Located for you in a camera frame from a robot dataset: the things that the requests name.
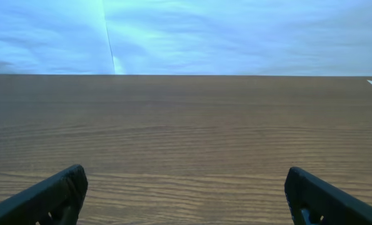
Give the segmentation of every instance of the brown wooden tabletop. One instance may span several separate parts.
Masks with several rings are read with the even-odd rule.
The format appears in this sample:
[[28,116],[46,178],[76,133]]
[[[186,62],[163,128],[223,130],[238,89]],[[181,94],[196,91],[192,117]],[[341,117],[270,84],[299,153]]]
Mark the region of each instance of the brown wooden tabletop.
[[0,201],[81,164],[78,224],[291,224],[299,166],[372,205],[367,79],[0,75]]

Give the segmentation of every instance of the black plastic part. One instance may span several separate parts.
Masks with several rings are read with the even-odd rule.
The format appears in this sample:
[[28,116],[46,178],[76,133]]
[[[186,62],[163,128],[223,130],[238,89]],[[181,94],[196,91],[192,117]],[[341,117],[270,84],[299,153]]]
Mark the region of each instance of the black plastic part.
[[74,225],[87,186],[83,167],[73,165],[0,202],[0,224]]
[[371,206],[301,168],[290,168],[284,191],[295,225],[372,225]]

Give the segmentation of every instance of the table surface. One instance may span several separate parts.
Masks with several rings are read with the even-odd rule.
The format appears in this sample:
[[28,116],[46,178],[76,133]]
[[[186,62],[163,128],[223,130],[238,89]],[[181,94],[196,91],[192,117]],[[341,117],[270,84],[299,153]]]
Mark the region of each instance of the table surface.
[[299,166],[372,205],[367,79],[0,75],[0,201],[82,164],[78,224],[291,224]]

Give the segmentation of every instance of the paper sheet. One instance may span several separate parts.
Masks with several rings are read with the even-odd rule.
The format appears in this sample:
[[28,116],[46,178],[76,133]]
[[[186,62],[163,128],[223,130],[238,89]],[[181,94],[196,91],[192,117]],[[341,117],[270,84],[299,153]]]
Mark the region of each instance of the paper sheet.
[[0,1],[1,73],[114,73],[102,1]]
[[105,0],[116,73],[372,76],[372,0]]

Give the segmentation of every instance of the wooden table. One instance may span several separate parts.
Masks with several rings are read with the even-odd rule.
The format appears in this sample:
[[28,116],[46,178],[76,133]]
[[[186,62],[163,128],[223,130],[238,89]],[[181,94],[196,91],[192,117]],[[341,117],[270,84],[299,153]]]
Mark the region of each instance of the wooden table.
[[367,79],[0,75],[0,201],[78,163],[78,224],[291,224],[291,166],[372,205]]

